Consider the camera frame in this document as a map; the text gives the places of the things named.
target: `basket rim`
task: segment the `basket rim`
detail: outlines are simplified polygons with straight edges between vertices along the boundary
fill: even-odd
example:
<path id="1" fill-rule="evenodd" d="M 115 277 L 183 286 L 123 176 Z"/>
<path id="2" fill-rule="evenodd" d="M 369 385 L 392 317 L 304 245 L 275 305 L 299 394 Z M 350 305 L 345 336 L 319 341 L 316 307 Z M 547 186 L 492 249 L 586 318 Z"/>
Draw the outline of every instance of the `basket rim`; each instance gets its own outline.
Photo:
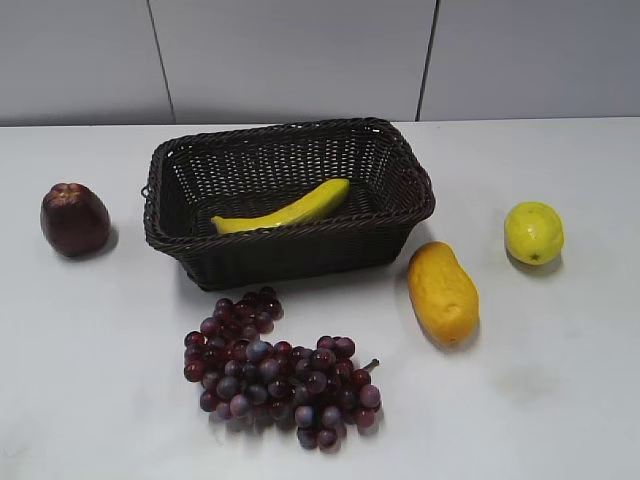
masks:
<path id="1" fill-rule="evenodd" d="M 160 188 L 162 185 L 162 165 L 167 159 L 166 152 L 177 145 L 186 142 L 199 142 L 212 139 L 221 142 L 238 141 L 245 137 L 255 135 L 290 132 L 291 129 L 321 130 L 327 127 L 340 129 L 344 127 L 359 128 L 369 127 L 373 131 L 379 129 L 383 133 L 393 136 L 396 146 L 404 150 L 404 155 L 409 163 L 413 163 L 412 168 L 416 172 L 417 184 L 421 185 L 426 193 L 420 202 L 412 208 L 385 211 L 376 213 L 362 213 L 350 216 L 332 217 L 304 224 L 281 225 L 279 227 L 259 228 L 244 232 L 228 234 L 213 234 L 206 236 L 175 236 L 167 234 L 160 228 Z M 145 236 L 149 245 L 156 250 L 202 250 L 216 248 L 225 245 L 238 245 L 264 241 L 266 239 L 275 240 L 278 238 L 302 237 L 310 234 L 326 234 L 328 232 L 352 230 L 362 227 L 388 227 L 413 224 L 428 218 L 435 209 L 435 197 L 431 186 L 431 180 L 415 157 L 411 146 L 404 139 L 400 131 L 389 121 L 376 117 L 358 117 L 350 119 L 330 119 L 312 122 L 295 122 L 287 124 L 270 125 L 265 127 L 252 127 L 246 129 L 228 130 L 215 133 L 198 133 L 173 138 L 160 144 L 153 152 L 151 165 L 149 168 L 149 178 L 147 185 L 142 189 L 145 196 L 144 207 L 144 227 Z"/>

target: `grape stem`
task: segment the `grape stem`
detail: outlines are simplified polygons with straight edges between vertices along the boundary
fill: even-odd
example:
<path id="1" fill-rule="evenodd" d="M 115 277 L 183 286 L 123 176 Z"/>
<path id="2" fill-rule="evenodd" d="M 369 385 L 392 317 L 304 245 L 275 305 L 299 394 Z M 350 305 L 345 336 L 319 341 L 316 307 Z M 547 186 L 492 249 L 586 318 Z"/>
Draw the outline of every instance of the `grape stem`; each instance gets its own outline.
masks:
<path id="1" fill-rule="evenodd" d="M 364 367 L 362 367 L 362 369 L 366 370 L 367 372 L 370 372 L 371 370 L 373 370 L 379 365 L 380 365 L 380 361 L 377 358 L 374 358 L 369 363 L 367 363 Z"/>

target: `bunch of grapes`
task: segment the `bunch of grapes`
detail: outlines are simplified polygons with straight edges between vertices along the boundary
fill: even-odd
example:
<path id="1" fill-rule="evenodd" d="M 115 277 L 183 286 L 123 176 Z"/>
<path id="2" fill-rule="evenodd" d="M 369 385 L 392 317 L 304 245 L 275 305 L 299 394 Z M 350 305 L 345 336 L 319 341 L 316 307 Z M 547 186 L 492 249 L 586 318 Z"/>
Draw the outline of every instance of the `bunch of grapes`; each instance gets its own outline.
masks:
<path id="1" fill-rule="evenodd" d="M 378 361 L 356 368 L 356 346 L 348 337 L 321 337 L 314 350 L 261 340 L 283 313 L 270 287 L 236 304 L 218 300 L 200 331 L 185 337 L 184 376 L 202 384 L 205 412 L 224 420 L 295 421 L 302 447 L 331 451 L 345 423 L 364 429 L 375 423 L 380 391 L 369 372 Z"/>

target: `red apple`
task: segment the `red apple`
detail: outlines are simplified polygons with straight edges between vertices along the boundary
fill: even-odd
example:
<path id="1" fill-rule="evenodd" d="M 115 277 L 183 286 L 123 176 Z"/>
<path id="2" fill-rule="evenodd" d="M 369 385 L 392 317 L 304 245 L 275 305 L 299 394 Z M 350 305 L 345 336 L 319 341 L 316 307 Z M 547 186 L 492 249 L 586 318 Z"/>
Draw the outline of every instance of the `red apple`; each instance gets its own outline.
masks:
<path id="1" fill-rule="evenodd" d="M 58 183 L 42 200 L 40 226 L 51 246 L 77 257 L 102 248 L 109 238 L 109 212 L 98 196 L 79 183 Z"/>

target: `dark brown wicker basket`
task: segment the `dark brown wicker basket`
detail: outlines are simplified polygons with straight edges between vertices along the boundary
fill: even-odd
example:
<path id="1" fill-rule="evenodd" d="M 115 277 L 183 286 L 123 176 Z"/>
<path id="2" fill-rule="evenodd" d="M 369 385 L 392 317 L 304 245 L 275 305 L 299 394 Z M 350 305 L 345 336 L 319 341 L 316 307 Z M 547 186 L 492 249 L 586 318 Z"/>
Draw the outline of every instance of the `dark brown wicker basket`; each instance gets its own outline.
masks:
<path id="1" fill-rule="evenodd" d="M 330 178 L 348 178 L 330 218 L 218 235 L 214 215 L 275 211 Z M 153 154 L 147 242 L 203 290 L 321 275 L 393 261 L 435 198 L 427 173 L 389 122 L 326 120 L 169 140 Z"/>

